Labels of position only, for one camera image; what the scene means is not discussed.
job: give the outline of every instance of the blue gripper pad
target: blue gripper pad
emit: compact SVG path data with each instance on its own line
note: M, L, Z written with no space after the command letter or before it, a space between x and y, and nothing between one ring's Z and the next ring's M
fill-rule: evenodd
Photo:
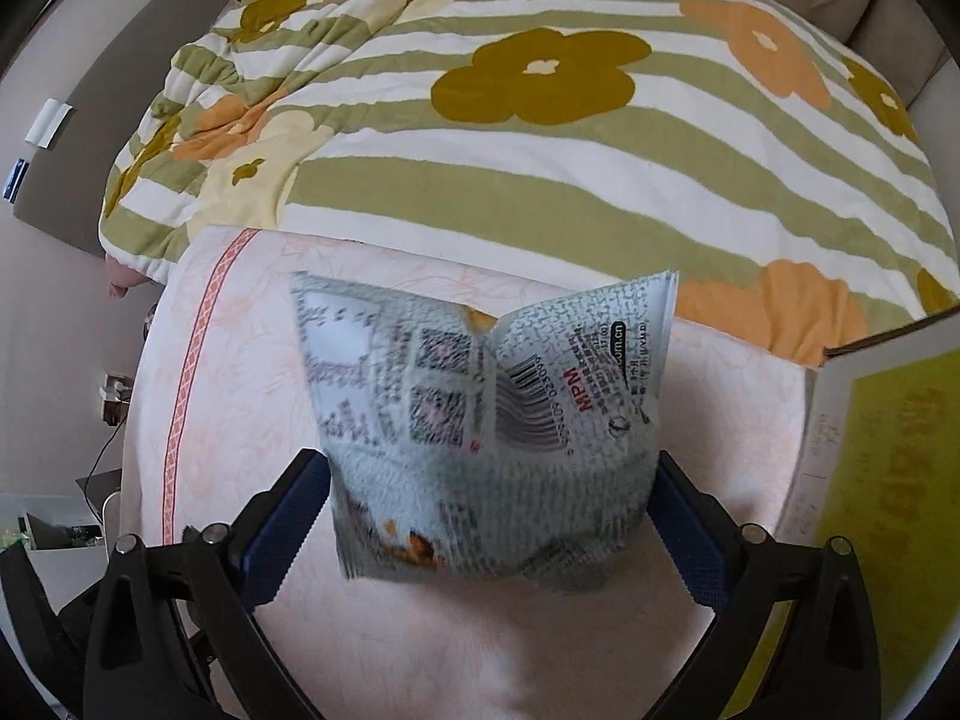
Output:
M247 610L277 597L329 495L330 466L320 452L314 452L243 555L240 601Z
M730 600L727 561L663 464L656 467L647 512L690 597L718 612L726 607Z

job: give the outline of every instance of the red trim stripe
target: red trim stripe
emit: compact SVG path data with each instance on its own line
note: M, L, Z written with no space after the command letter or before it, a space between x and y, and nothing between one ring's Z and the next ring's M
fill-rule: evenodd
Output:
M193 389L193 380L197 375L197 364L200 362L200 351L203 350L203 339L206 338L206 329L210 326L210 317L213 307L220 296L230 268L236 262L240 252L253 240L257 230L244 230L227 247L214 266L210 279L206 282L203 300L200 300L200 309L193 323L190 333L190 343L186 347L184 367L181 370L181 379L176 387L176 404L174 415L170 422L170 433L167 435L167 453L163 459L163 543L173 544L174 511L176 509L176 466L179 464L179 447L184 437L187 406L190 403L190 391Z

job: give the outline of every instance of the power outlet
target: power outlet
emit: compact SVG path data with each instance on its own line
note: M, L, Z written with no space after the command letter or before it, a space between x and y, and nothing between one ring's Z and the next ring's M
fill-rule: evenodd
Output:
M103 420L110 427L116 427L130 410L130 396L133 393L133 378L108 373L107 381L100 390L104 401Z

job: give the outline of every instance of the qr code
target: qr code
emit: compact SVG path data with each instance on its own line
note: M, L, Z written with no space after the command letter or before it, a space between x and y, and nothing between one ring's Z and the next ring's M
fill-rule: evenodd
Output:
M467 399L462 392L415 386L410 398L410 437L419 443L461 446Z
M421 345L416 351L416 367L469 372L470 336L445 333L443 330L424 330Z

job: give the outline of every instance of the white flower center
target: white flower center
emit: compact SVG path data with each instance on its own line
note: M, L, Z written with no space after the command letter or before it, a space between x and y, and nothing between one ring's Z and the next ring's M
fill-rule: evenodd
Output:
M768 50L768 52L776 51L776 43L774 43L773 38L766 32L757 32L757 30L754 30L754 37L757 38L757 42Z
M534 59L527 69L523 71L525 76L553 76L557 71L558 59Z

